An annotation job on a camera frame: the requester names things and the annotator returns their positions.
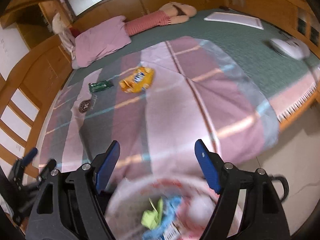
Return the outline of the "clear plastic trash bag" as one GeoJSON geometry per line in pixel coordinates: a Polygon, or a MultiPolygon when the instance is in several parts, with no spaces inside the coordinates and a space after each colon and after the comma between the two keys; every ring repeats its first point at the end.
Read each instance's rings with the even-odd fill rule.
{"type": "Polygon", "coordinates": [[[218,199],[202,178],[124,179],[109,201],[105,220],[115,239],[200,239],[218,199]]]}

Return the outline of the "yellow snack bag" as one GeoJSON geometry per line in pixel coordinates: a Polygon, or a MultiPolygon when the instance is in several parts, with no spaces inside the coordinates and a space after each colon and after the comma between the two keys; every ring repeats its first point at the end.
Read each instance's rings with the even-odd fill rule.
{"type": "Polygon", "coordinates": [[[130,76],[119,81],[125,93],[140,93],[147,90],[153,82],[155,70],[149,67],[138,67],[130,76]]]}

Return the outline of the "blue tissue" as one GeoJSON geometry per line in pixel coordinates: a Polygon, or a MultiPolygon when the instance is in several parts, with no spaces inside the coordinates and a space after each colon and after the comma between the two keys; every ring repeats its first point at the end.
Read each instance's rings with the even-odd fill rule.
{"type": "Polygon", "coordinates": [[[164,210],[162,221],[159,227],[154,230],[147,229],[142,236],[142,239],[162,239],[164,230],[168,225],[176,220],[178,207],[182,203],[181,196],[164,197],[164,210]]]}

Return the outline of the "white blue medicine box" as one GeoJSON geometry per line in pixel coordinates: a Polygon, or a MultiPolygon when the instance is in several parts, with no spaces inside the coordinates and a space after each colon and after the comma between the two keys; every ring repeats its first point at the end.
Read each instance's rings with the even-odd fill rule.
{"type": "Polygon", "coordinates": [[[162,239],[163,240],[178,240],[181,238],[181,233],[179,232],[177,226],[171,222],[168,227],[164,230],[162,239]]]}

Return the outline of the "plaid pink grey quilt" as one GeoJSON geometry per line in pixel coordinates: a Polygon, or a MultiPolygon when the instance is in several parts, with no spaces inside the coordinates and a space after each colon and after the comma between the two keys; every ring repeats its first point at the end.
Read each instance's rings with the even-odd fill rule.
{"type": "Polygon", "coordinates": [[[47,126],[39,166],[55,159],[60,171],[76,170],[116,140],[114,181],[146,174],[200,176],[198,139],[224,161],[238,164],[273,146],[278,133],[269,101],[227,53],[210,41],[181,37],[126,55],[65,87],[47,126]],[[138,67],[155,70],[152,85],[125,93],[119,81],[138,67]],[[90,93],[89,83],[104,80],[114,86],[90,93]]]}

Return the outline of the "green snack packet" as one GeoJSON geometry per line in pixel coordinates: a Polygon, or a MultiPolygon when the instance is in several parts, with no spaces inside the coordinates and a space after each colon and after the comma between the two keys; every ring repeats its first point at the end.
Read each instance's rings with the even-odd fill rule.
{"type": "Polygon", "coordinates": [[[90,93],[102,92],[102,91],[105,91],[113,86],[114,86],[114,84],[111,80],[109,80],[109,81],[104,80],[104,81],[100,81],[97,83],[89,83],[88,84],[90,93]]]}

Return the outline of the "pink pillow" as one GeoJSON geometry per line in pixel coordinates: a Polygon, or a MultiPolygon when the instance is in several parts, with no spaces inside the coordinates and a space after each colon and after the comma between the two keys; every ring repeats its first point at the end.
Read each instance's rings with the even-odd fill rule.
{"type": "Polygon", "coordinates": [[[75,59],[86,68],[131,43],[125,30],[125,16],[116,16],[84,31],[75,38],[75,59]]]}

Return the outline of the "green mattress cover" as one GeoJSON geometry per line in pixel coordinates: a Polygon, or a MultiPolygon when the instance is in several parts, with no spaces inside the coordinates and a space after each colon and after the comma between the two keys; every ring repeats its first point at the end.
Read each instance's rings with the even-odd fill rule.
{"type": "Polygon", "coordinates": [[[219,46],[245,71],[267,98],[289,87],[311,69],[319,68],[319,58],[315,54],[298,61],[276,53],[268,42],[271,38],[283,39],[284,34],[273,25],[263,22],[263,29],[257,29],[204,20],[211,13],[212,10],[199,11],[188,22],[155,27],[137,34],[131,38],[131,43],[127,46],[87,68],[74,71],[69,84],[81,81],[88,74],[107,67],[124,55],[182,36],[209,40],[219,46]]]}

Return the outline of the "white slipper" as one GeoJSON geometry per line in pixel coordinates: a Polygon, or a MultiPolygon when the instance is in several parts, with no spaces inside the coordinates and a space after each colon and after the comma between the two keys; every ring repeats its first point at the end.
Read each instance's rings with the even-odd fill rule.
{"type": "Polygon", "coordinates": [[[287,40],[272,38],[270,39],[270,45],[279,54],[295,60],[303,60],[310,56],[308,46],[297,38],[289,38],[287,40]]]}

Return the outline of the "white flat board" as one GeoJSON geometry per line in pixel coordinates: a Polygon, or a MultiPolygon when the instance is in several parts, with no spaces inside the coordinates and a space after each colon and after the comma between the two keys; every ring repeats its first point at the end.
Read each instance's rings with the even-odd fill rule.
{"type": "Polygon", "coordinates": [[[264,30],[261,20],[259,18],[247,15],[234,14],[228,12],[214,12],[205,17],[204,20],[213,22],[232,23],[264,30]]]}

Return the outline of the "striped plush doll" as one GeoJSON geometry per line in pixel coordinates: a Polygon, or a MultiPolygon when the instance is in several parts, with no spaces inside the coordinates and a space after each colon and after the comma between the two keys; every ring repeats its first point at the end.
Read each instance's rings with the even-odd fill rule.
{"type": "Polygon", "coordinates": [[[125,23],[125,30],[133,36],[154,27],[185,23],[196,13],[196,8],[191,5],[170,2],[155,12],[125,23]]]}

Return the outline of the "wooden bed frame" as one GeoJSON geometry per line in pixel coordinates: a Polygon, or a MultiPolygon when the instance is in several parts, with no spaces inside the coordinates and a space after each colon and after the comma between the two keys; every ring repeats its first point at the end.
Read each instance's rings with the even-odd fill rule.
{"type": "MultiPolygon", "coordinates": [[[[256,16],[300,38],[318,55],[319,44],[311,41],[311,21],[319,18],[316,0],[213,0],[220,5],[256,16]]],[[[72,72],[71,58],[58,36],[34,47],[1,78],[1,110],[12,112],[29,128],[26,139],[5,122],[1,130],[24,150],[36,144],[55,96],[72,72]]]]}

